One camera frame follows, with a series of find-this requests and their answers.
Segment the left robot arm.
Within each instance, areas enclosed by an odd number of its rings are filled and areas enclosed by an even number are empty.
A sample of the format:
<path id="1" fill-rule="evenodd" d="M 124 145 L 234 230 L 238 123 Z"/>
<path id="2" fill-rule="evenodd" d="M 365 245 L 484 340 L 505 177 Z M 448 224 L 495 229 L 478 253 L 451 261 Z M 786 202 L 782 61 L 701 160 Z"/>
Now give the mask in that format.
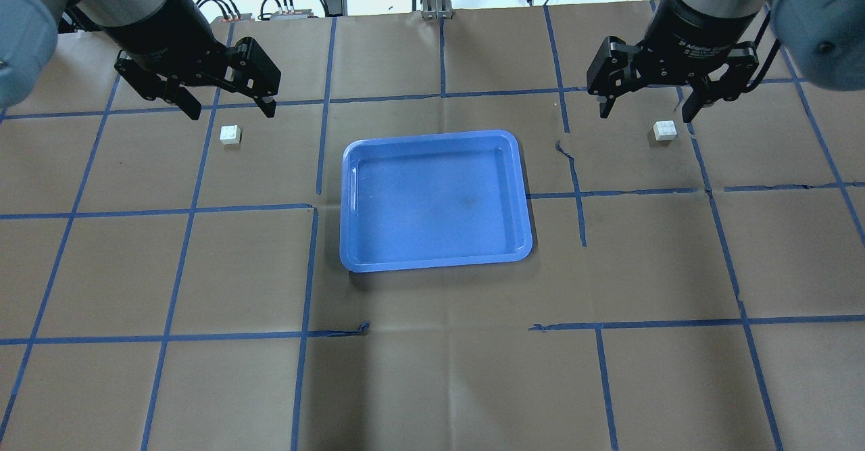
<path id="1" fill-rule="evenodd" d="M 115 71 L 142 99 L 175 105 L 197 120 L 193 87 L 249 97 L 273 118 L 281 72 L 251 37 L 219 41 L 194 0 L 2 0 L 2 106 L 32 93 L 55 53 L 66 11 L 77 9 L 117 46 Z"/>

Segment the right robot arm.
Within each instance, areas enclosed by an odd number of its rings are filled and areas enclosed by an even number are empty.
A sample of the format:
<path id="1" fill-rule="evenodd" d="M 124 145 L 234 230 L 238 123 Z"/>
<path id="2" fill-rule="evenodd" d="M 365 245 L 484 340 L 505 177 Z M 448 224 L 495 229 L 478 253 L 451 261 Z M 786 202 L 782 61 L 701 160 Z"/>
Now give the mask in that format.
<path id="1" fill-rule="evenodd" d="M 756 39 L 742 38 L 763 7 L 775 41 L 767 59 L 791 54 L 803 77 L 829 91 L 863 89 L 864 0 L 660 0 L 635 45 L 603 39 L 587 91 L 608 118 L 618 97 L 646 87 L 690 87 L 681 114 L 691 122 L 717 101 L 735 101 L 765 78 Z"/>

